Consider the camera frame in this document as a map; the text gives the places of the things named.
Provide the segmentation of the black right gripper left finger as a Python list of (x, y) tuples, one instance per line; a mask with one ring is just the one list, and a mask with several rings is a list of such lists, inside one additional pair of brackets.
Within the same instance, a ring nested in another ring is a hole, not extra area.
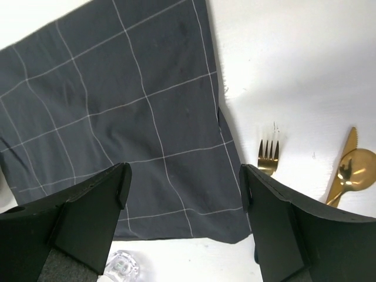
[(96, 281), (132, 180), (128, 163), (1, 214), (2, 281)]

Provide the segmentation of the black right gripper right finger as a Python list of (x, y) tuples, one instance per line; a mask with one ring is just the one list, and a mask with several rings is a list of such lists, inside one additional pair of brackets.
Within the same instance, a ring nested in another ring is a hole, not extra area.
[(375, 218), (314, 200), (250, 164), (239, 178), (264, 281), (375, 280)]

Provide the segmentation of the clear plastic cup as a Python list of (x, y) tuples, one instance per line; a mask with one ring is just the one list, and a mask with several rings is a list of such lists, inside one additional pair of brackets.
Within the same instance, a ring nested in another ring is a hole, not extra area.
[(110, 253), (105, 270), (98, 281), (134, 282), (140, 274), (140, 265), (135, 258), (124, 250)]

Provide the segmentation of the dark checked cloth napkin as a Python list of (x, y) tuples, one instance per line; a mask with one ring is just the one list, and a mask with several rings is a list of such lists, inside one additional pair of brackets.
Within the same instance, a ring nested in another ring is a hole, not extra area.
[(1, 50), (1, 169), (18, 204), (117, 163), (116, 240), (251, 230), (205, 1), (90, 1)]

